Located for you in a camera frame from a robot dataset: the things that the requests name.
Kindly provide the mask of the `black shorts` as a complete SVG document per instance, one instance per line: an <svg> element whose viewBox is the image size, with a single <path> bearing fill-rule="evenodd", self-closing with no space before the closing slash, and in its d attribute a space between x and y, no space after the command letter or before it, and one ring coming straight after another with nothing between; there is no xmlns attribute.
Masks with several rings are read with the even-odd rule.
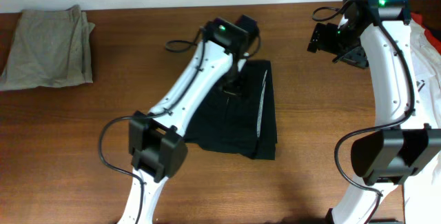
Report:
<svg viewBox="0 0 441 224"><path fill-rule="evenodd" d="M278 142L271 62L248 61L240 72L239 95L215 85L189 122L186 143L211 152L274 160Z"/></svg>

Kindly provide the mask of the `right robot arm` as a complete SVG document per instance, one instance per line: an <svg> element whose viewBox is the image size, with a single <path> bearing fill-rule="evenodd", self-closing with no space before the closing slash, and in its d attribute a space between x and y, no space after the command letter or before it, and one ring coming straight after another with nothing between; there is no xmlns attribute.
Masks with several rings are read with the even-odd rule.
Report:
<svg viewBox="0 0 441 224"><path fill-rule="evenodd" d="M343 0L330 17L316 18L308 51L369 69L376 105L373 127L350 132L351 164L345 195L326 223L372 223L381 202L421 173L440 151L440 130L429 120L411 59L408 0Z"/></svg>

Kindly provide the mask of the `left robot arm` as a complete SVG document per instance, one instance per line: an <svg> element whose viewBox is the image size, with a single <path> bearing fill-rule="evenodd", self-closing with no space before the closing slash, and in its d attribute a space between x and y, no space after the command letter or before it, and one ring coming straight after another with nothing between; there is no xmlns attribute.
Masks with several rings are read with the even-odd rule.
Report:
<svg viewBox="0 0 441 224"><path fill-rule="evenodd" d="M235 23L208 21L171 90L147 114L134 113L128 132L134 178L120 223L152 223L165 183L186 159L184 136L197 108L217 83L231 85L238 78L249 47L259 41L258 24L247 15Z"/></svg>

